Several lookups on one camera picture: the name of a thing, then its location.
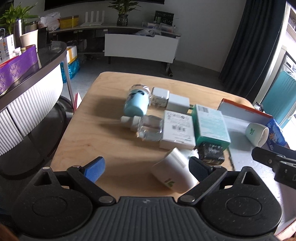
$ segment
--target potted plant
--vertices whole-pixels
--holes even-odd
[[[14,8],[11,4],[10,8],[0,17],[0,26],[4,26],[9,35],[13,34],[15,39],[15,47],[20,47],[20,36],[25,33],[25,21],[29,18],[38,18],[38,15],[30,15],[33,6],[21,7],[19,4]]]
[[[108,6],[118,11],[117,26],[128,25],[128,12],[132,10],[138,10],[136,7],[140,7],[139,2],[133,0],[112,0],[112,5]]]

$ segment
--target blue gripper pad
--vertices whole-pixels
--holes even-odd
[[[95,183],[96,180],[99,179],[99,177],[104,173],[104,171],[105,159],[101,156],[94,159],[93,161],[91,161],[83,167],[84,176],[93,183]]]

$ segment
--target plastic bag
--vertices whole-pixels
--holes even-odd
[[[161,35],[161,32],[157,29],[145,28],[135,33],[135,35],[154,37],[155,35]]]
[[[61,14],[59,12],[52,12],[45,17],[41,17],[38,22],[39,28],[48,27],[49,31],[54,31],[59,28],[59,19]]]
[[[63,83],[66,83],[67,79],[66,79],[66,73],[64,70],[64,63],[62,62],[60,66],[62,71]],[[74,76],[77,74],[77,72],[80,70],[79,59],[77,58],[72,63],[68,64],[68,68],[69,68],[70,79],[73,79]]]

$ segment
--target wall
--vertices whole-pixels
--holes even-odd
[[[44,16],[59,11],[62,17],[79,15],[84,22],[86,11],[105,10],[109,23],[116,23],[117,12],[107,8],[108,1],[88,2],[59,7],[44,12],[45,0],[15,0],[23,6],[38,2],[31,14]],[[156,10],[175,14],[174,25],[182,34],[176,59],[220,72],[234,40],[246,0],[165,0],[165,4],[140,2],[141,11],[132,11],[130,25],[153,21]]]

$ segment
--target wood grain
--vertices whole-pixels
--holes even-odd
[[[191,104],[217,109],[223,98],[252,107],[246,99],[208,87],[177,80],[138,74],[104,72],[94,81],[75,112],[55,153],[51,167],[63,171],[72,165],[89,163],[98,156],[106,161],[106,171],[96,182],[118,199],[120,196],[173,196],[158,182],[150,168],[167,150],[157,142],[143,142],[136,134],[120,125],[129,88],[134,84],[168,89],[186,96]],[[163,108],[150,107],[147,114],[163,116]],[[223,166],[232,169],[228,152]]]

